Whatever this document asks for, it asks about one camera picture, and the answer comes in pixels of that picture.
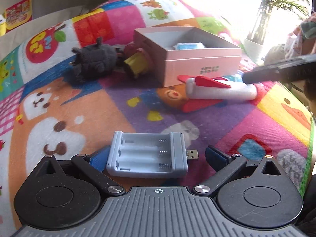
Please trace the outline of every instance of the stuffed animal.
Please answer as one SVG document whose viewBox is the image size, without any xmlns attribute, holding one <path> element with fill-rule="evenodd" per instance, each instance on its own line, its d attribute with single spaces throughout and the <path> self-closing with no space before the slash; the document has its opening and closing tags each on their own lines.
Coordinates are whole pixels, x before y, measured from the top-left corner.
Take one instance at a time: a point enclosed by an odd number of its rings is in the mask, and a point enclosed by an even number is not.
<svg viewBox="0 0 316 237">
<path fill-rule="evenodd" d="M 81 49 L 72 48 L 76 57 L 70 64 L 79 82 L 95 80 L 112 73 L 118 59 L 118 51 L 108 44 L 102 44 L 102 40 L 102 37 L 99 37 L 96 44 Z"/>
</svg>

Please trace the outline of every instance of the play mat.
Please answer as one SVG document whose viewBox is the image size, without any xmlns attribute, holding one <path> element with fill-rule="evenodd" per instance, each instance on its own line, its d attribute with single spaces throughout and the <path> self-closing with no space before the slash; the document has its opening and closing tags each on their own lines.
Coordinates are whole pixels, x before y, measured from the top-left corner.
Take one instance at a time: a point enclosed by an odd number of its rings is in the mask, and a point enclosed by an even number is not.
<svg viewBox="0 0 316 237">
<path fill-rule="evenodd" d="M 135 28 L 195 26 L 237 45 L 229 23 L 195 0 L 110 0 L 91 13 L 53 26 L 26 40 L 0 62 L 0 236 L 20 227 L 14 196 L 45 154 L 58 160 L 91 154 L 109 145 L 115 130 L 139 133 L 183 132 L 189 161 L 183 179 L 113 179 L 131 185 L 193 185 L 214 174 L 205 148 L 241 153 L 259 160 L 273 155 L 304 193 L 308 181 L 314 123 L 308 110 L 281 84 L 259 85 L 254 101 L 185 97 L 184 85 L 157 88 L 149 75 L 131 81 L 120 69 L 110 77 L 79 84 L 72 47 L 104 43 L 124 47 Z M 245 55 L 237 75 L 255 65 Z M 212 70 L 206 67 L 201 74 Z"/>
</svg>

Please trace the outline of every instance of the pink box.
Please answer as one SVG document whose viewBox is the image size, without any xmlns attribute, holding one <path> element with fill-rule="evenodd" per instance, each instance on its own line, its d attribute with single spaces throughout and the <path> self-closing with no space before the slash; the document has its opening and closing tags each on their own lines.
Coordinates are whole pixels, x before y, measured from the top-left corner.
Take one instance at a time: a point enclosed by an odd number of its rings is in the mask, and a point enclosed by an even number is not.
<svg viewBox="0 0 316 237">
<path fill-rule="evenodd" d="M 175 50 L 177 43 L 201 42 L 205 49 Z M 237 73 L 242 49 L 196 27 L 148 27 L 134 31 L 136 47 L 154 63 L 154 74 L 163 87 L 181 84 L 178 75 L 210 78 Z"/>
</svg>

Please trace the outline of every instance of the poster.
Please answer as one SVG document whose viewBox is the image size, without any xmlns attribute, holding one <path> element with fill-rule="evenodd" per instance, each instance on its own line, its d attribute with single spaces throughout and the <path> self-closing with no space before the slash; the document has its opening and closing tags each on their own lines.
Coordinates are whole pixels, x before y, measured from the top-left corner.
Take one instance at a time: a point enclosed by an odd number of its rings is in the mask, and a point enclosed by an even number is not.
<svg viewBox="0 0 316 237">
<path fill-rule="evenodd" d="M 5 10 L 7 32 L 32 20 L 32 0 L 22 0 Z"/>
</svg>

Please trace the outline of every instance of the yellow toy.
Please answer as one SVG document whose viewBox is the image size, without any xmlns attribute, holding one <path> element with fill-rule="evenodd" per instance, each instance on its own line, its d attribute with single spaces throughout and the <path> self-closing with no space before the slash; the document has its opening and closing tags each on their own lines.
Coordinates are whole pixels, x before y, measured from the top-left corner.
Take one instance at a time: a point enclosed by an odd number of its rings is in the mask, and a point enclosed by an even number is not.
<svg viewBox="0 0 316 237">
<path fill-rule="evenodd" d="M 7 31 L 7 22 L 3 15 L 0 15 L 0 37 L 3 36 Z"/>
<path fill-rule="evenodd" d="M 146 74 L 151 66 L 151 58 L 144 49 L 137 52 L 124 61 L 124 70 L 131 78 L 138 78 L 140 74 Z"/>
</svg>

